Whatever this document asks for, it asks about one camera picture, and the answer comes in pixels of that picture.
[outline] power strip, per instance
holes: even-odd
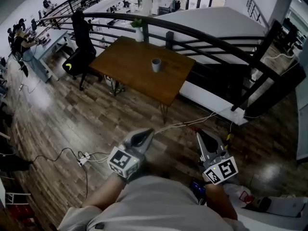
[[[90,159],[89,153],[85,153],[85,155],[78,160],[78,164],[80,167],[84,166],[84,164]]]

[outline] white vase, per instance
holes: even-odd
[[[143,41],[143,33],[141,32],[141,29],[139,27],[136,27],[135,40],[137,42],[142,42]]]

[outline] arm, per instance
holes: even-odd
[[[222,218],[237,220],[237,214],[221,185],[205,185],[207,207],[217,212]]]
[[[31,48],[32,46],[36,45],[37,43],[34,41],[34,42],[31,42],[31,43],[27,43],[26,41],[22,41],[21,42],[21,46],[24,47],[24,48]]]
[[[116,173],[112,173],[107,181],[85,200],[82,207],[96,206],[104,211],[116,202],[125,185],[124,181]]]

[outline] mug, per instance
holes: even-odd
[[[155,73],[158,73],[161,69],[162,61],[159,58],[152,59],[152,69]]]

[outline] potted plant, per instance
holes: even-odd
[[[141,27],[143,25],[142,20],[138,20],[135,19],[132,23],[130,23],[130,25],[136,29],[136,36],[135,36],[135,40],[137,42],[142,42],[143,41],[143,33],[141,32]]]

